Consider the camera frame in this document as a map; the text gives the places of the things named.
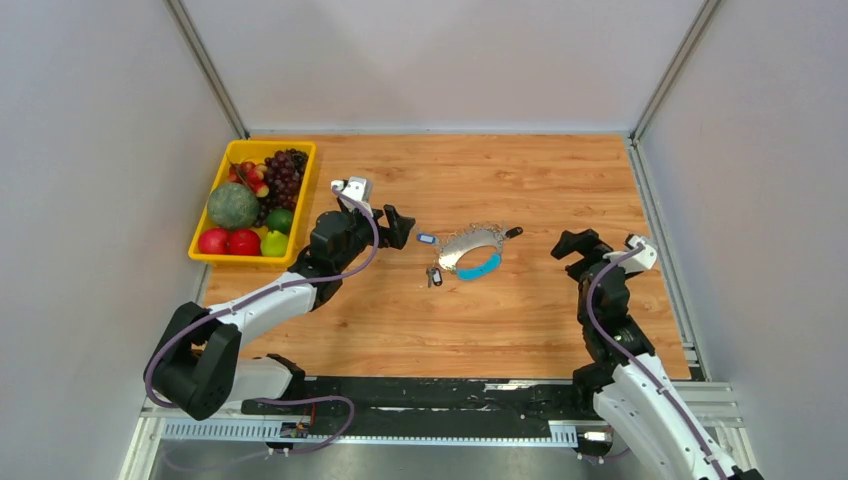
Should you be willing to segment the black key fob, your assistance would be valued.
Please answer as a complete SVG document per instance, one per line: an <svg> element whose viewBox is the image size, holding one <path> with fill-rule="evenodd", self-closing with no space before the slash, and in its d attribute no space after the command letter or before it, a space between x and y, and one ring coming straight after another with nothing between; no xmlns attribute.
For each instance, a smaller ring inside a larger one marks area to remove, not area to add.
<svg viewBox="0 0 848 480"><path fill-rule="evenodd" d="M522 235L523 232L524 232L523 228L520 227L520 226L517 226L517 227L513 227L509 230L506 230L504 232L503 236L504 236L505 239L513 239L513 238L516 238L516 237Z"/></svg>

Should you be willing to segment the green lime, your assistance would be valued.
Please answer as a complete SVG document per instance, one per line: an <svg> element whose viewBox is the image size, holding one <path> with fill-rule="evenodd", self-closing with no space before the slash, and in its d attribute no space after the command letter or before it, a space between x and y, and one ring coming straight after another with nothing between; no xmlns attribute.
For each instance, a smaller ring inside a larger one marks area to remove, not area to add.
<svg viewBox="0 0 848 480"><path fill-rule="evenodd" d="M288 235L291 232L294 221L292 211L285 208L276 208L268 213L265 218L265 226L269 231L281 232Z"/></svg>

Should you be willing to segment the dark purple grape bunch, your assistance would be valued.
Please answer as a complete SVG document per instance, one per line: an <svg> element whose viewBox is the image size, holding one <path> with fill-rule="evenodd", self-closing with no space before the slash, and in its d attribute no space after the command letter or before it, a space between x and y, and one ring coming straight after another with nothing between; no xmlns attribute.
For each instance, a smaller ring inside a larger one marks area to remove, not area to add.
<svg viewBox="0 0 848 480"><path fill-rule="evenodd" d="M307 163L307 153L297 149L280 150L264 160L263 181L268 187L268 194L259 198L260 213L255 226L263 225L275 210L295 212Z"/></svg>

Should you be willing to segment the red apple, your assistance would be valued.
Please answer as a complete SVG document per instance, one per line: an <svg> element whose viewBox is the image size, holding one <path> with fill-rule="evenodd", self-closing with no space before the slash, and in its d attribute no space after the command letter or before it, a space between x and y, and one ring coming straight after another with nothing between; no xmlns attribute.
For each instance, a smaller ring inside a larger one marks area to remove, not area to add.
<svg viewBox="0 0 848 480"><path fill-rule="evenodd" d="M225 255L228 253L229 232L223 228L212 228L200 234L197 248L201 254Z"/></svg>
<svg viewBox="0 0 848 480"><path fill-rule="evenodd" d="M241 229L229 234L227 253L237 256L260 256L261 237L250 229Z"/></svg>

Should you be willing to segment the green melon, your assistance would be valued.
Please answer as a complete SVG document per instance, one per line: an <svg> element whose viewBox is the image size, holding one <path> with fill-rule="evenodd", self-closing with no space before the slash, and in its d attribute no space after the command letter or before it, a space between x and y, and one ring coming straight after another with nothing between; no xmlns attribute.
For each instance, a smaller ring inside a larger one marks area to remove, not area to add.
<svg viewBox="0 0 848 480"><path fill-rule="evenodd" d="M226 230L251 227L259 216L260 203L247 186L228 182L212 190L207 199L209 220Z"/></svg>

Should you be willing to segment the aluminium frame rail front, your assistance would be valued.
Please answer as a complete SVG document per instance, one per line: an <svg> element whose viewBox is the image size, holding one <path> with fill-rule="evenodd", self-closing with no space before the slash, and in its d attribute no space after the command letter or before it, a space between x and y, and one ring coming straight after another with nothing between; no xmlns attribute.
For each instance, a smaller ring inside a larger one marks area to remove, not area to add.
<svg viewBox="0 0 848 480"><path fill-rule="evenodd" d="M674 386L696 418L703 423L741 425L741 413L727 383L674 381ZM600 420L589 407L578 406L572 382L564 379L508 380L432 377L306 377L286 398L316 398L339 395L355 405L355 419L365 412L509 412L516 418L539 420ZM225 404L211 419L239 416L282 416L297 418L329 414L344 419L347 407L330 401L317 407L274 407L254 400ZM141 417L192 419L179 409L166 409L146 400Z"/></svg>

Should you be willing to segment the silver crescent key organizer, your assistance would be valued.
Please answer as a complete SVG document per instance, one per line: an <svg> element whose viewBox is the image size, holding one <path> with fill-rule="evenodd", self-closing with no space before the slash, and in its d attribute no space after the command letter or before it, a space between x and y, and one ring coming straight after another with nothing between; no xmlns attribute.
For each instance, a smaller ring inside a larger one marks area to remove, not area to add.
<svg viewBox="0 0 848 480"><path fill-rule="evenodd" d="M496 271L502 264L503 247L507 240L507 229L496 223L470 224L437 242L436 265L443 271L462 281L478 280ZM482 263L462 268L462 258L474 250L491 248L489 257Z"/></svg>

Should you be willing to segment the red apple left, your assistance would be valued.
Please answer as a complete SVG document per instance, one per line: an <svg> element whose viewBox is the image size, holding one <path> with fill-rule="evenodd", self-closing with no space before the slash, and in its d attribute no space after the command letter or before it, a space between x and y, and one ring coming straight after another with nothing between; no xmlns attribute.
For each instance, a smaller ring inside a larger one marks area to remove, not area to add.
<svg viewBox="0 0 848 480"><path fill-rule="evenodd" d="M223 228L212 228L200 234L197 248L201 254L225 255L228 253L229 232Z"/></svg>

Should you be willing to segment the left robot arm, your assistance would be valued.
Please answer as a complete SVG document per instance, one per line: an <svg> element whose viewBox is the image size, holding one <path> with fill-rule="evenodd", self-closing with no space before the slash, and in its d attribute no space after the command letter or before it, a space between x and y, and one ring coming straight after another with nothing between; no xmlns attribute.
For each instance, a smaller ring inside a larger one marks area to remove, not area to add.
<svg viewBox="0 0 848 480"><path fill-rule="evenodd" d="M233 402L269 402L297 412L306 388L300 370L277 354L243 359L240 351L269 330L326 304L356 274L354 260L381 248L401 250L415 219L394 206L376 210L347 196L321 214L308 245L277 280L211 308L178 307L143 373L147 397L163 408L205 420Z"/></svg>

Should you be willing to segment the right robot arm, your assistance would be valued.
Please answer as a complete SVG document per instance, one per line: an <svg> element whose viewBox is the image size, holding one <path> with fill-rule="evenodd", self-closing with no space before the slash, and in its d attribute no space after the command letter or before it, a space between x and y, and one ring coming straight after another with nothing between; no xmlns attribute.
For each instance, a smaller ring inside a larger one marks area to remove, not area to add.
<svg viewBox="0 0 848 480"><path fill-rule="evenodd" d="M629 279L654 268L651 240L631 234L616 250L593 229L565 230L555 259L578 287L577 320L591 363L573 373L571 403L584 417L599 416L658 479L759 479L707 432L669 379L655 347L629 312Z"/></svg>

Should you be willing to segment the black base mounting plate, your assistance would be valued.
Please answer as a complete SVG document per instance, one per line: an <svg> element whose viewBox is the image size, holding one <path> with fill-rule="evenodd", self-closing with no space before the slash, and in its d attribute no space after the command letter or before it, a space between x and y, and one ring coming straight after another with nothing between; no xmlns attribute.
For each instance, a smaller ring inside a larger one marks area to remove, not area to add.
<svg viewBox="0 0 848 480"><path fill-rule="evenodd" d="M317 406L242 403L246 415L312 421L314 435L437 438L543 438L553 422L606 426L568 381L320 376L300 381L286 400Z"/></svg>

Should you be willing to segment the red apple right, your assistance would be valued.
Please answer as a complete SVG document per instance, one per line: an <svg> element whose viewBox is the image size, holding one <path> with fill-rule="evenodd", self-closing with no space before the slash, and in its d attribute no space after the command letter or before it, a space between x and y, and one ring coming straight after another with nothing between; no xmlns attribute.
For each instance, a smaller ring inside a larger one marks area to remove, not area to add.
<svg viewBox="0 0 848 480"><path fill-rule="evenodd" d="M229 234L227 253L237 256L260 256L261 237L250 229L241 229Z"/></svg>

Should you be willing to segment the yellow plastic fruit tray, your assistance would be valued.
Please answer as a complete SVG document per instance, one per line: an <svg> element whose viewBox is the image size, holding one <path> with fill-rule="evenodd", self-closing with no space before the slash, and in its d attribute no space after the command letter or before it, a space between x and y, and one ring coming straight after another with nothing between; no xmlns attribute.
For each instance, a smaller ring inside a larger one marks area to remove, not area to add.
<svg viewBox="0 0 848 480"><path fill-rule="evenodd" d="M308 220L308 210L312 200L312 191L314 189L314 181L317 179L317 161L316 161L316 145L306 141L262 141L262 140L236 140L231 142L226 148L223 159L220 162L218 171L209 192L223 183L230 182L228 180L230 163L241 163L244 161L253 161L256 164L263 164L267 157L271 157L275 152L287 149L297 149L307 153L308 163L303 185L301 187L299 201L295 209L294 221L289 236L289 245L286 255L280 258L260 256L237 256L237 255L207 255L201 254L197 248L197 240L201 233L212 228L221 228L212 223L206 211L206 204L201 214L198 226L191 241L188 255L190 258L198 261L203 261L211 265L224 264L239 264L239 265L270 265L273 267L285 267L293 263L297 252L303 245L306 223ZM269 231L265 226L265 222L261 226L253 225L248 228L255 231L262 238Z"/></svg>

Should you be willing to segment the small red fruits cluster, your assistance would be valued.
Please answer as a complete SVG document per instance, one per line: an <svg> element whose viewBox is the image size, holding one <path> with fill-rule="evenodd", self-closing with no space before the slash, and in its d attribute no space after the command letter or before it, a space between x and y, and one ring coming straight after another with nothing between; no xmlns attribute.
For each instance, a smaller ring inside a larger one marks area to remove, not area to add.
<svg viewBox="0 0 848 480"><path fill-rule="evenodd" d="M228 180L248 187L258 198L265 198L270 193L270 188L265 182L266 171L266 165L256 164L253 161L230 163Z"/></svg>

